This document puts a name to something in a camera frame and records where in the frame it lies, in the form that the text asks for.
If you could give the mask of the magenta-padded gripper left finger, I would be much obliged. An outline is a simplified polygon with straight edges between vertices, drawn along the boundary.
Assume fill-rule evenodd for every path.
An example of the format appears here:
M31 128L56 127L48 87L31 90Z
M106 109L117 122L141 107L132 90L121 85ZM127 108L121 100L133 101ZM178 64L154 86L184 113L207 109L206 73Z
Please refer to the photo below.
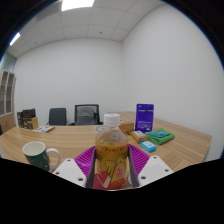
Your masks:
M95 160L95 147L91 147L75 159L65 159L54 174L78 186L92 188L95 178Z

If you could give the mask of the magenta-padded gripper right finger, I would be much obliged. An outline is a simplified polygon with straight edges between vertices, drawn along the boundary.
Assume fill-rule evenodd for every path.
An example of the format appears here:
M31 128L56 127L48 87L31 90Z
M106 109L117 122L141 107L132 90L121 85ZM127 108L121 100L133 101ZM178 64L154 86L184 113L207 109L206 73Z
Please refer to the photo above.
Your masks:
M133 145L129 145L128 159L130 167L128 182L134 188L143 187L173 173L159 156L149 156Z

